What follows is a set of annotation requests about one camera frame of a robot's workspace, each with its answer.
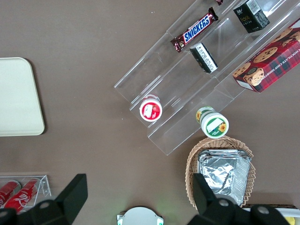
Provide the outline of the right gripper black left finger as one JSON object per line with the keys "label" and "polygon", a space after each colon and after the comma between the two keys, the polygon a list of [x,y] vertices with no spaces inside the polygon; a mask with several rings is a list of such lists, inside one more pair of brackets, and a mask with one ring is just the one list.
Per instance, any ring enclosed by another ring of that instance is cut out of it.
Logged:
{"label": "right gripper black left finger", "polygon": [[87,176],[77,174],[55,200],[45,200],[17,214],[13,208],[0,210],[2,225],[71,225],[88,198]]}

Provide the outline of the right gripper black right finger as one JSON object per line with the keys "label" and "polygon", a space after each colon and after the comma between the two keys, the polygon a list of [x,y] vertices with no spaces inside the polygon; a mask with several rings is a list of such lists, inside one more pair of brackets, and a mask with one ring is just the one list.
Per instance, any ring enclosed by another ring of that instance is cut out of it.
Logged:
{"label": "right gripper black right finger", "polygon": [[249,211],[232,201],[217,198],[204,176],[193,174],[194,201],[198,210],[190,225],[287,225],[285,217],[265,204],[253,205]]}

